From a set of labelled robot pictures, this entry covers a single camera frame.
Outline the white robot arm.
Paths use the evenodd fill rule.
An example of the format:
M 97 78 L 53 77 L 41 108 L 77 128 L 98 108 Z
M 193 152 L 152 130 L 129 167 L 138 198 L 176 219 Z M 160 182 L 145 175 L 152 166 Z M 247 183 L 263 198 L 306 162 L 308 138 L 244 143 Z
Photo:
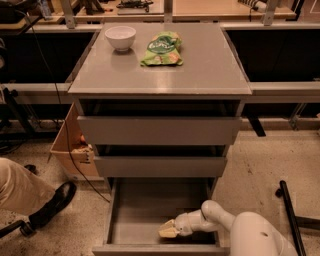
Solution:
M 163 238 L 186 237 L 215 231 L 219 225 L 230 234 L 230 256 L 298 256 L 294 245 L 261 215 L 242 212 L 235 216 L 213 200 L 162 224 L 158 234 Z

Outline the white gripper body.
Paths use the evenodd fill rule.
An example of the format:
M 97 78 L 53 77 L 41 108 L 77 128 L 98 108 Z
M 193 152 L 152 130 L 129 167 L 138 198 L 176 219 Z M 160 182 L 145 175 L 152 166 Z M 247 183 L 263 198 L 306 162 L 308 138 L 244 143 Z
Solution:
M 205 231 L 207 221 L 201 210 L 178 215 L 174 220 L 174 228 L 180 236 L 189 236 L 197 231 Z

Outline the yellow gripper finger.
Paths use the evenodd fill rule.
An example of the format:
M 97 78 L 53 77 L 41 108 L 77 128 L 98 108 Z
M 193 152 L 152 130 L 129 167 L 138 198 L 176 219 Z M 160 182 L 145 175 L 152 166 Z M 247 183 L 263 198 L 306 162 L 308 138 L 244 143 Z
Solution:
M 162 238 L 175 238 L 179 235 L 179 232 L 174 228 L 169 228 L 159 231 L 159 236 Z
M 160 231 L 173 231 L 175 230 L 175 220 L 171 219 L 159 227 Z

